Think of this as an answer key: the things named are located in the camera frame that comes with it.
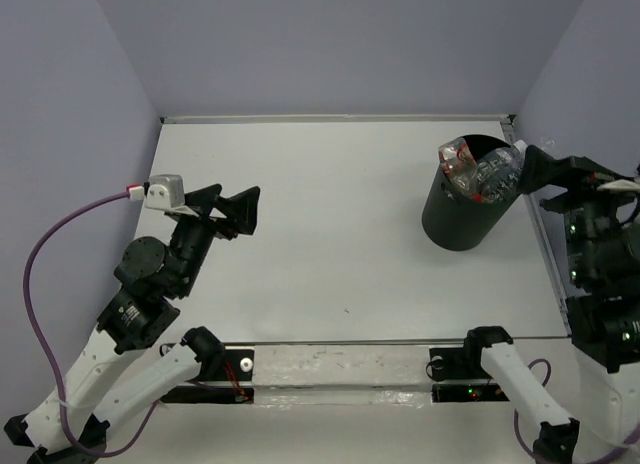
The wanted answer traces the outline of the large clear unlabelled bottle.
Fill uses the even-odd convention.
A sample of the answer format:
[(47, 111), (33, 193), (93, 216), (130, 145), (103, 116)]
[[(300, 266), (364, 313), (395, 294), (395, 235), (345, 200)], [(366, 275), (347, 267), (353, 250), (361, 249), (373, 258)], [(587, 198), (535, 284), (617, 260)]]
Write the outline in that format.
[(478, 164), (478, 188), (482, 197), (479, 203), (497, 204), (517, 198), (517, 184), (521, 168), (514, 166), (506, 147), (495, 148), (476, 162)]

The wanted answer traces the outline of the white-capped clear bottle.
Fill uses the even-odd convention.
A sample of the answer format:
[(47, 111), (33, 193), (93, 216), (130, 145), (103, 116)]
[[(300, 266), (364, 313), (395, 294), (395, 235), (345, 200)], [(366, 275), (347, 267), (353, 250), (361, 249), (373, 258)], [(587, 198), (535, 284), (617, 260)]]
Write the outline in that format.
[(507, 148), (514, 166), (521, 168), (524, 165), (527, 147), (524, 140), (518, 140)]

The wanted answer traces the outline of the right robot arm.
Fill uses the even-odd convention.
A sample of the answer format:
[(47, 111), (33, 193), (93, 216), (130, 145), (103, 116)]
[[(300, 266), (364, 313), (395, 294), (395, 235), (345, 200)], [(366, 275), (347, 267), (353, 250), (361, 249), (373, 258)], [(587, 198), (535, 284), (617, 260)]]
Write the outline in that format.
[(582, 431), (604, 449), (602, 463), (639, 451), (639, 180), (586, 157), (556, 159), (525, 151), (521, 194), (546, 186), (563, 193), (542, 209), (562, 215), (569, 280), (581, 295), (565, 301), (580, 371), (583, 415), (560, 406), (518, 355), (500, 326), (470, 330), (460, 352), (470, 375), (487, 374), (538, 430), (529, 455), (537, 463), (571, 463)]

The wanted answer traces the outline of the red-capped red-label bottle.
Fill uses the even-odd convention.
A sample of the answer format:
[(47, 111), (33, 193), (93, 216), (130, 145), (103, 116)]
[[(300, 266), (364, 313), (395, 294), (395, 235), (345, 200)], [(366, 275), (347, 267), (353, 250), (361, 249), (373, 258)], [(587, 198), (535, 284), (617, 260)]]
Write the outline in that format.
[(440, 168), (445, 177), (464, 196), (481, 202), (478, 188), (478, 164), (467, 141), (456, 138), (438, 148)]

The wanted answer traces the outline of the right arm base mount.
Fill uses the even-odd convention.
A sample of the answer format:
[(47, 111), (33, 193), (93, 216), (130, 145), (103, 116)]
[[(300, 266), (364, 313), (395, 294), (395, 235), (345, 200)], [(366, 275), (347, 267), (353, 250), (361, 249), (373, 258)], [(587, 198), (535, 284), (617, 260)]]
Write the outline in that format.
[(481, 326), (469, 330), (460, 347), (431, 348), (425, 372), (433, 383), (433, 402), (508, 401), (504, 391), (480, 363), (484, 348), (504, 342), (512, 344), (513, 339), (503, 327)]

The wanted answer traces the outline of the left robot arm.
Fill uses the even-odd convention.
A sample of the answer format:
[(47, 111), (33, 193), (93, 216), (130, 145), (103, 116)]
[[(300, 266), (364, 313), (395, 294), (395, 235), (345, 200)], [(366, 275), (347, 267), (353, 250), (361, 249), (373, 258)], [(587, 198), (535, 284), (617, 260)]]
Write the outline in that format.
[(253, 395), (239, 381), (251, 370), (246, 354), (228, 358), (207, 328), (188, 330), (160, 359), (128, 381), (123, 373), (152, 348), (179, 317), (176, 302), (190, 295), (215, 240), (252, 235), (258, 222), (259, 187), (226, 197), (214, 184), (186, 191), (178, 175), (150, 177), (126, 188), (122, 198), (159, 211), (175, 226), (168, 241), (143, 236), (125, 248), (114, 275), (119, 288), (100, 313), (85, 347), (67, 371), (52, 365), (55, 386), (34, 410), (4, 427), (34, 463), (93, 463), (112, 458), (108, 446), (134, 417), (148, 421), (162, 398), (188, 383), (211, 390), (225, 378), (237, 404)]

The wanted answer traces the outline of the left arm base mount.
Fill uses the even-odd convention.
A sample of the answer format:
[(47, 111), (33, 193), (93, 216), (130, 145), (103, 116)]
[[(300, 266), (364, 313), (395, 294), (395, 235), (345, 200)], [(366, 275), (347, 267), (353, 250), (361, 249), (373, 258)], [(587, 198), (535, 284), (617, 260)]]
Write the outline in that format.
[(195, 352), (199, 374), (168, 391), (163, 404), (239, 405), (254, 402), (252, 384), (255, 351), (226, 347), (205, 327), (192, 328), (179, 342)]

